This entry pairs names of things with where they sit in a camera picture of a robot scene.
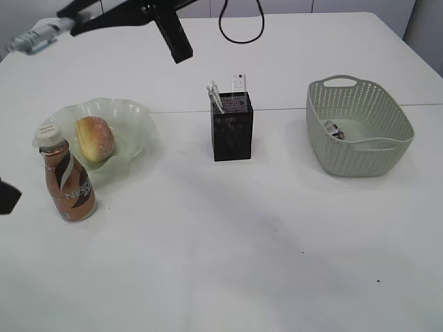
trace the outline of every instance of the pen holder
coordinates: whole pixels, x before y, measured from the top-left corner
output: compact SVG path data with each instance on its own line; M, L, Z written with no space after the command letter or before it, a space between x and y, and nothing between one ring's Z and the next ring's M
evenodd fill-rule
M254 110L247 92L220 93L224 114L211 104L214 161L251 159Z

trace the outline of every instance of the black object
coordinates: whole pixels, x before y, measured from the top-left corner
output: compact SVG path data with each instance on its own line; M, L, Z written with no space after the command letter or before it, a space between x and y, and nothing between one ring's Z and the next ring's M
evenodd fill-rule
M105 14L84 21L78 19L80 12L99 0L74 0L57 13L58 17L76 20L71 31L73 36L87 31L112 26L144 26L155 21L168 44L174 61L178 64L193 56L192 47L180 24L176 11L196 0L127 0Z
M220 12L220 16L219 16L219 30L221 32L221 34L223 35L223 37L225 37L225 39L227 39L228 41L230 41L231 43L234 44L250 44L252 42L255 42L256 40L258 40L264 32L264 12L263 12L263 7L262 4L260 3L260 0L256 0L257 1L257 5L258 5L258 11L260 12L260 16L262 17L262 29L260 31L260 33L258 34L257 37L252 38L250 40L246 40L246 41L237 41L234 39L229 38L226 33L224 33L223 28L222 28L222 19L224 16L224 12L226 11L227 7L228 7L228 2L229 0L224 0L224 4L223 4L223 8L221 9Z
M21 192L0 179L0 214L10 214L21 197Z
M254 110L247 92L220 93L224 114L211 105L214 161L251 159Z

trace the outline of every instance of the nescafe bottle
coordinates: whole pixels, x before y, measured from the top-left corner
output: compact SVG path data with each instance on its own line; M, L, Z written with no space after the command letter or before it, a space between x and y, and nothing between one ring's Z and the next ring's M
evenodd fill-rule
M86 170L69 151L62 132L49 124L40 127L35 136L46 164L46 186L62 218L87 218L96 208L96 196Z

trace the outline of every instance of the basket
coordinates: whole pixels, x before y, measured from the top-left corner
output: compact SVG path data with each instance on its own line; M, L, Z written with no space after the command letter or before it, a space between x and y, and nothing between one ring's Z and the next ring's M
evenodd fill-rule
M353 86L326 86L336 79ZM329 134L331 120L345 134ZM389 172L414 138L408 118L378 84L337 75L309 85L306 102L309 140L323 169L337 176L380 176Z

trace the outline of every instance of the bread roll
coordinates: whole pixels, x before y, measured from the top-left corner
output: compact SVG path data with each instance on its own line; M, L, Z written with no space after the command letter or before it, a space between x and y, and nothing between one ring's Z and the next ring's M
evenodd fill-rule
M83 156L93 163L108 158L116 147L114 135L106 121L88 116L77 121L75 132Z

